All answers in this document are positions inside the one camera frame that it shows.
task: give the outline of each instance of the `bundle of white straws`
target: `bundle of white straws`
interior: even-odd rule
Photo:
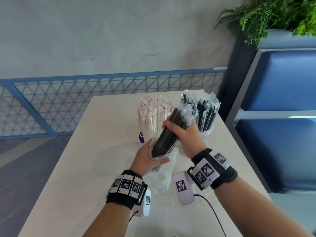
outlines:
[[[137,107],[142,131],[158,131],[162,123],[171,115],[174,107],[168,98],[163,96],[141,97]]]

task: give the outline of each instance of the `white table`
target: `white table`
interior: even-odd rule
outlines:
[[[155,95],[178,103],[178,92]],[[129,168],[141,146],[136,107],[141,96],[152,93],[93,97],[65,148],[45,188],[30,213],[19,237],[81,236],[102,207],[114,178]],[[208,147],[227,156],[245,181],[269,198],[233,137],[219,116],[215,129],[205,140]],[[192,162],[178,155],[174,173],[187,170]],[[241,236],[229,216],[208,189],[206,196],[214,207],[227,237]],[[181,206],[174,186],[152,198],[149,217],[134,217],[126,236],[224,236],[211,208],[204,200]]]

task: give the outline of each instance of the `green plant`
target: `green plant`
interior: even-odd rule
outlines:
[[[246,43],[258,44],[268,29],[290,30],[293,36],[316,37],[316,0],[250,0],[248,5],[224,9],[215,26],[239,22]]]

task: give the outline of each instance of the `purple logo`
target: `purple logo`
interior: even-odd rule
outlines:
[[[139,141],[140,141],[141,143],[145,143],[145,141],[144,141],[144,136],[143,136],[143,133],[142,133],[142,132],[140,132],[140,134],[139,134]]]

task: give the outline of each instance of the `blue metal frame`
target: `blue metal frame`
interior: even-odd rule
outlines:
[[[192,70],[177,70],[177,71],[156,71],[156,72],[138,72],[138,73],[119,73],[119,74],[99,74],[99,75],[76,75],[76,76],[56,76],[56,77],[27,77],[27,78],[13,78],[13,79],[0,79],[0,85],[3,85],[8,91],[12,94],[14,98],[18,100],[22,107],[33,117],[33,119],[45,130],[46,134],[30,134],[30,135],[12,135],[12,136],[0,136],[0,140],[8,140],[8,139],[21,139],[21,138],[33,138],[33,137],[46,137],[46,136],[57,136],[57,135],[72,135],[73,132],[55,132],[50,127],[50,125],[45,121],[45,119],[34,109],[32,104],[24,97],[24,95],[17,89],[14,85],[17,83],[39,83],[41,81],[67,81],[67,80],[78,80],[78,79],[104,79],[104,78],[124,78],[124,77],[146,77],[139,86],[147,80],[148,76],[164,76],[168,75],[180,75],[180,78],[185,74],[201,74],[201,73],[221,73],[225,72],[225,69],[217,69],[213,68],[208,69],[192,69]]]

